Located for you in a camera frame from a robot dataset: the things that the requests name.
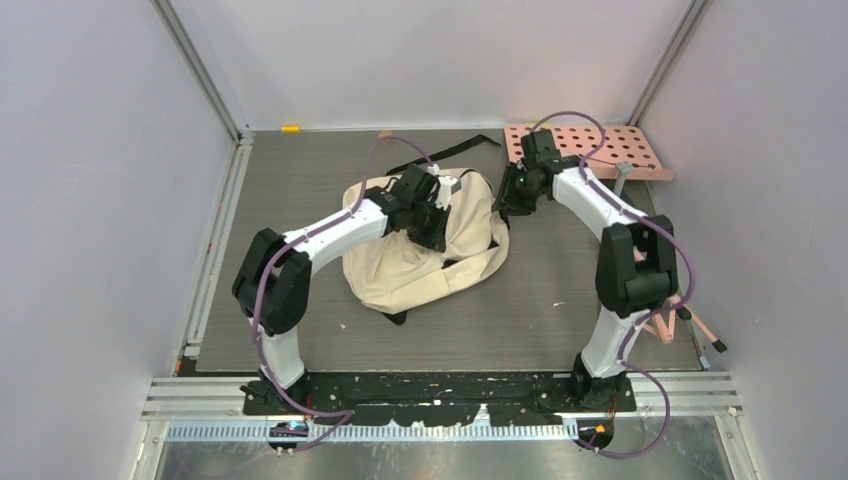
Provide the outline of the cream canvas backpack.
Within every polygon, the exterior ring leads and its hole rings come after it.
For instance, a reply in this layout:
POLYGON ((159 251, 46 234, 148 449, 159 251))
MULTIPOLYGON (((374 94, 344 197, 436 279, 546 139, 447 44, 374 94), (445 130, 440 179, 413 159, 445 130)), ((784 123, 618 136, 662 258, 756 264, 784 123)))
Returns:
POLYGON ((451 196, 443 252, 409 240, 404 231, 342 255, 342 270, 361 303, 401 324, 409 310, 469 289, 494 275, 509 253, 509 230, 492 211, 493 187, 473 168, 450 168, 459 180, 451 196))

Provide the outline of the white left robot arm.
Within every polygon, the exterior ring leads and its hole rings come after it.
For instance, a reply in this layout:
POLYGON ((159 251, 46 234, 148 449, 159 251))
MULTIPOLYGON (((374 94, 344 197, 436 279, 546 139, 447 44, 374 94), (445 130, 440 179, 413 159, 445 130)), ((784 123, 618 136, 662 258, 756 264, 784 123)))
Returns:
POLYGON ((367 242, 403 232, 415 245, 442 253, 450 199, 458 177, 436 166, 408 166, 385 186, 363 184, 355 201, 305 228, 259 231, 242 261, 232 295, 248 318, 258 348, 268 400, 280 412, 298 412, 307 398, 297 326, 304 317, 313 276, 367 242))

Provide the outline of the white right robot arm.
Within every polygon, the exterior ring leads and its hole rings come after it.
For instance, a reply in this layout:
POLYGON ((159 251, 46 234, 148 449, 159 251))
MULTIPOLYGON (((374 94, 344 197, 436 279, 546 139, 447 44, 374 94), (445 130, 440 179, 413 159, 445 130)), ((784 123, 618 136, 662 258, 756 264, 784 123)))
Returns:
POLYGON ((518 145, 517 158, 506 167, 494 211, 502 219, 530 215, 546 197, 567 207, 599 242, 599 316, 567 384, 577 406, 596 410, 622 390, 624 363, 645 315, 678 289, 673 224, 621 201, 583 159, 559 150, 552 131, 522 127, 508 137, 518 145))

